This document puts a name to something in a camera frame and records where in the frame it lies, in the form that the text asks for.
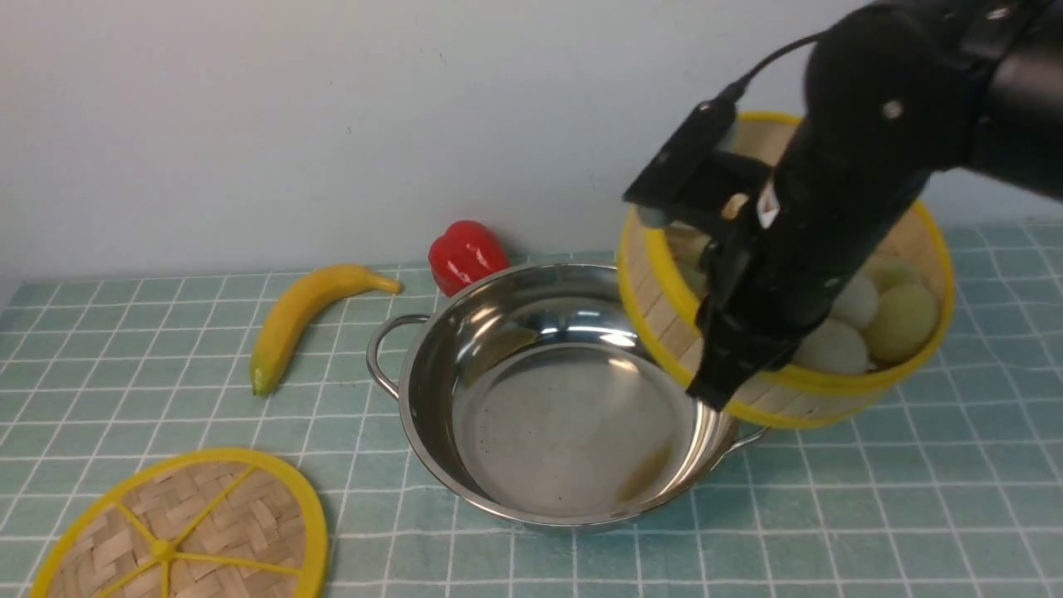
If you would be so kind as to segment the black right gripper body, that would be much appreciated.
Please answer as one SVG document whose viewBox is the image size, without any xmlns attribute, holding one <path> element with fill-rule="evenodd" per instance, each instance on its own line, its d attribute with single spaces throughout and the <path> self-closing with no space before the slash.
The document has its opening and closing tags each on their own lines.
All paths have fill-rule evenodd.
<svg viewBox="0 0 1063 598">
<path fill-rule="evenodd" d="M 874 1 L 806 38 L 806 114 L 774 167 L 701 148 L 686 224 L 710 236 L 688 393 L 722 411 L 790 362 L 938 171 L 967 158 L 988 68 L 979 1 Z"/>
</svg>

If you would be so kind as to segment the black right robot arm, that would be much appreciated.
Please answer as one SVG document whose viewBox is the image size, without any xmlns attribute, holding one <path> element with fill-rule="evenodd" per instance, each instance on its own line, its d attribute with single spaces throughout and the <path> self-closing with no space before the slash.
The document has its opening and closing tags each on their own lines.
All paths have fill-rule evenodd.
<svg viewBox="0 0 1063 598">
<path fill-rule="evenodd" d="M 703 254 L 688 393 L 713 411 L 790 362 L 937 173 L 1061 199 L 1059 1 L 874 1 L 806 42 L 802 123 Z"/>
</svg>

